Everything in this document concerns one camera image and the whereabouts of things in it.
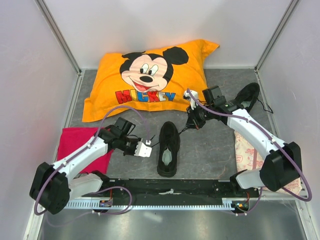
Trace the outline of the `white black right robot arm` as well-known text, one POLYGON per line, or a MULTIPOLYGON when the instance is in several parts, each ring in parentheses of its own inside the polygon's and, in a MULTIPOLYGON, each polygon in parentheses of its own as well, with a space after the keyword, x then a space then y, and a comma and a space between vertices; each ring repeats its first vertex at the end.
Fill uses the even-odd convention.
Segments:
POLYGON ((301 149, 286 143, 254 120, 236 100, 227 101, 218 86, 203 90, 205 104, 196 91, 187 89, 183 97, 190 102, 187 108, 190 128, 199 130, 208 120, 218 120, 238 132, 264 159, 260 168, 242 170, 231 177, 229 191, 242 196, 249 188, 266 187, 272 192, 285 187, 302 176, 301 149))

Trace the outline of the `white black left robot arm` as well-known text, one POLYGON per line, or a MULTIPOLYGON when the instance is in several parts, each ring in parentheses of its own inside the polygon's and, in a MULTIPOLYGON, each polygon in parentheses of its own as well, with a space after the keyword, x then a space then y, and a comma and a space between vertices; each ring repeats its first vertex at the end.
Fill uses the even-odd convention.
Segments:
POLYGON ((112 150, 119 149, 124 155, 138 157, 143 147, 140 137, 128 135, 133 124, 124 118, 116 123, 100 127, 81 147, 53 164, 41 163, 35 172, 29 195, 35 200, 34 213, 37 216, 46 211, 59 213, 71 199, 75 191, 71 182, 77 174, 112 150))

